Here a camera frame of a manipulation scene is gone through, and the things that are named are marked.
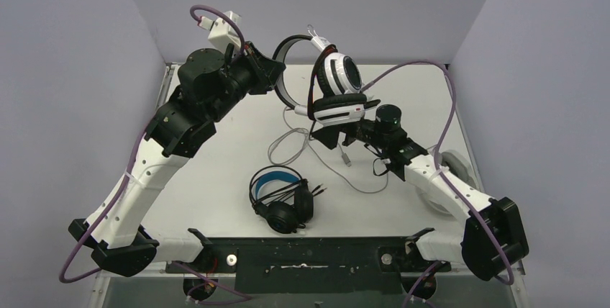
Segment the black headphones with blue band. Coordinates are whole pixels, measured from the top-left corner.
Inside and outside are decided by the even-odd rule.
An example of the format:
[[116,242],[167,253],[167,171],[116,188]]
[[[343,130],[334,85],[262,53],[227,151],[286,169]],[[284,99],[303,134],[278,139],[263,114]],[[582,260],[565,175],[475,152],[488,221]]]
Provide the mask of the black headphones with blue band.
[[284,235],[304,228],[314,216],[309,181],[288,166],[266,166],[255,172],[249,182],[249,200],[256,215]]

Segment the grey white headphones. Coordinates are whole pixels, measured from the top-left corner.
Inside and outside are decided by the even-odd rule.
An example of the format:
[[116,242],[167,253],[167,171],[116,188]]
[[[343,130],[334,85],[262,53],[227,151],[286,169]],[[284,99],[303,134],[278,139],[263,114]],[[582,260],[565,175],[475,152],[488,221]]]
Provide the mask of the grey white headphones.
[[[478,182],[475,179],[475,171],[465,156],[456,150],[446,150],[441,153],[441,157],[443,167],[446,167],[454,176],[464,181],[471,188],[479,189]],[[429,209],[436,211],[438,214],[450,216],[450,213],[442,205],[433,202],[419,187],[416,187],[416,193]]]

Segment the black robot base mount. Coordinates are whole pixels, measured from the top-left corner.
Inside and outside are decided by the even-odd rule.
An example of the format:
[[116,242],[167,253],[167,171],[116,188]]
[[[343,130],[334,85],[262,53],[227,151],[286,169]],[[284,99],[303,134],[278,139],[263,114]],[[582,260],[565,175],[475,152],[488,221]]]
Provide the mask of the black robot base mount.
[[409,237],[212,237],[189,267],[246,294],[400,294],[430,264]]

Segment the white and black headphones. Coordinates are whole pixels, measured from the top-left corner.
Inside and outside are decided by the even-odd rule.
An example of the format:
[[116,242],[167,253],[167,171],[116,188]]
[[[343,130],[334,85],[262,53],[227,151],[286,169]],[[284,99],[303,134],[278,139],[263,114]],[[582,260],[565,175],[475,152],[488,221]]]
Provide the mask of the white and black headphones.
[[306,104],[291,97],[280,75],[275,91],[288,109],[327,127],[357,122],[381,103],[363,93],[360,71],[354,60],[340,53],[335,44],[318,35],[311,25],[306,35],[292,35],[280,42],[273,59],[284,62],[292,46],[301,41],[310,42],[319,56],[312,68]]

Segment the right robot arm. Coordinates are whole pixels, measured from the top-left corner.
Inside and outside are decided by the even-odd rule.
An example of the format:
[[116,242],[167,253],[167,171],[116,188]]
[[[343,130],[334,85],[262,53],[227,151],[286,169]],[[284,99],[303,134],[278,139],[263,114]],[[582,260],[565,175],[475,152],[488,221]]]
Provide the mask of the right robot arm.
[[374,119],[323,126],[312,137],[333,149],[344,135],[344,146],[360,141],[384,162],[387,171],[411,184],[441,206],[460,224],[451,234],[426,228],[408,239],[404,258],[421,270],[432,261],[460,263],[479,279],[489,281],[529,254],[518,206],[509,198],[494,199],[478,191],[438,158],[408,137],[401,127],[401,110],[384,104]]

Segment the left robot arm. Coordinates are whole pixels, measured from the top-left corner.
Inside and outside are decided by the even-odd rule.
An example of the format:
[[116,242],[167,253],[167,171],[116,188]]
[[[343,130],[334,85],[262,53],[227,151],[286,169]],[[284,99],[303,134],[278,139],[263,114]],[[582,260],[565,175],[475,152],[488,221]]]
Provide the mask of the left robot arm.
[[130,277],[155,262],[178,261],[196,270],[211,264],[213,250],[197,229],[164,235],[142,221],[171,178],[215,134],[217,123],[245,96],[272,91],[285,68],[251,42],[239,52],[228,45],[187,57],[174,92],[135,143],[115,192],[87,218],[69,225],[99,269]]

